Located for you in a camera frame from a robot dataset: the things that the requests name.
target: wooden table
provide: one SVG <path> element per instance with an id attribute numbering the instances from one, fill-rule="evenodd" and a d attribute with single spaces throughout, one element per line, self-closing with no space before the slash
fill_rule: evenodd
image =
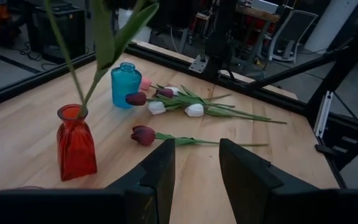
<path id="1" fill-rule="evenodd" d="M 271 14 L 259 9 L 254 9 L 252 7 L 241 7 L 239 5 L 236 6 L 236 11 L 240 12 L 241 14 L 252 16 L 258 19 L 263 19 L 265 21 L 269 21 L 272 23 L 276 23 L 280 20 L 279 15 Z"/>
<path id="2" fill-rule="evenodd" d="M 142 45 L 192 61 L 156 46 Z M 182 111 L 152 116 L 146 106 L 122 110 L 112 105 L 111 78 L 107 74 L 90 100 L 86 119 L 94 136 L 98 173 L 62 182 L 57 164 L 56 132 L 61 123 L 57 110 L 65 104 L 78 102 L 73 81 L 67 74 L 0 104 L 0 189 L 24 185 L 103 188 L 131 170 L 161 143 L 155 141 L 150 147 L 143 147 L 131 140 L 131 128 L 139 124 L 175 136 L 266 142 L 269 146 L 248 150 L 317 187 L 338 187 L 326 159 L 313 147 L 317 142 L 304 117 L 131 55 L 124 54 L 116 65 L 123 61 L 136 64 L 153 83 L 183 84 L 205 98 L 231 93 L 232 96 L 218 102 L 288 124 L 210 116 L 189 118 Z M 86 89 L 92 82 L 95 68 L 93 62 L 76 70 Z M 266 88 L 295 97 L 285 90 Z M 146 93 L 151 96 L 154 90 Z M 176 149 L 171 223 L 235 223 L 221 177 L 217 146 Z"/>

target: vase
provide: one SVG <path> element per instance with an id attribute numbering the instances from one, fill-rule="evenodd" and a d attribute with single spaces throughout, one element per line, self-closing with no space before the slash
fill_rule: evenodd
<path id="1" fill-rule="evenodd" d="M 92 134 L 85 123 L 88 110 L 78 116 L 80 108 L 81 105 L 70 104 L 57 111 L 63 121 L 57 131 L 58 163 L 62 181 L 98 171 Z"/>
<path id="2" fill-rule="evenodd" d="M 142 75 L 132 63 L 123 62 L 114 68 L 111 71 L 112 103 L 119 108 L 131 108 L 132 105 L 125 101 L 126 96 L 137 93 L 141 81 Z"/>

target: cable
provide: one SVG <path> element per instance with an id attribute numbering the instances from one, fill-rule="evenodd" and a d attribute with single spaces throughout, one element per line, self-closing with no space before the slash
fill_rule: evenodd
<path id="1" fill-rule="evenodd" d="M 42 55 L 40 53 L 36 53 L 38 55 L 35 57 L 31 56 L 31 53 L 35 53 L 35 52 L 31 51 L 29 44 L 30 42 L 24 43 L 25 49 L 13 49 L 13 50 L 19 51 L 20 55 L 26 55 L 29 60 L 35 60 L 36 62 L 41 61 Z"/>
<path id="2" fill-rule="evenodd" d="M 172 27 L 171 27 L 171 40 L 172 40 L 172 44 L 173 44 L 173 47 L 175 48 L 176 52 L 179 53 L 177 46 L 175 45 L 175 41 L 173 41 Z"/>
<path id="3" fill-rule="evenodd" d="M 323 51 L 323 50 L 327 50 L 328 48 L 325 48 L 325 49 L 321 49 L 321 50 L 318 50 L 318 51 L 315 51 L 315 52 L 310 52 L 310 53 L 299 53 L 298 54 L 305 54 L 305 55 L 309 55 L 309 54 L 315 54 L 317 52 L 320 52 L 320 51 Z"/>

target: white chair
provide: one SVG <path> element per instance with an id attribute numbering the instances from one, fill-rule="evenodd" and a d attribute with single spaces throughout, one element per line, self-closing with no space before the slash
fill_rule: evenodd
<path id="1" fill-rule="evenodd" d="M 267 49 L 262 49 L 263 44 L 257 46 L 258 56 L 265 54 L 269 60 L 295 63 L 299 40 L 317 17 L 311 12 L 293 10 L 273 38 L 265 36 L 272 40 Z"/>

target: dark red tulip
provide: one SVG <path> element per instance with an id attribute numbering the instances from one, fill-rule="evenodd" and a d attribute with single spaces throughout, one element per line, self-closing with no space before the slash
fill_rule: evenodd
<path id="1" fill-rule="evenodd" d="M 168 88 L 164 88 L 162 90 L 157 90 L 155 92 L 155 94 L 163 95 L 163 96 L 168 97 L 168 98 L 172 98 L 173 97 L 173 90 L 168 89 Z"/>
<path id="2" fill-rule="evenodd" d="M 128 104 L 133 105 L 133 106 L 142 106 L 142 105 L 145 105 L 145 103 L 147 101 L 147 96 L 145 93 L 142 93 L 142 92 L 128 94 L 125 97 L 125 101 Z"/>
<path id="3" fill-rule="evenodd" d="M 149 146 L 154 142 L 155 131 L 147 126 L 135 126 L 132 128 L 134 132 L 131 139 L 137 141 L 141 146 Z"/>

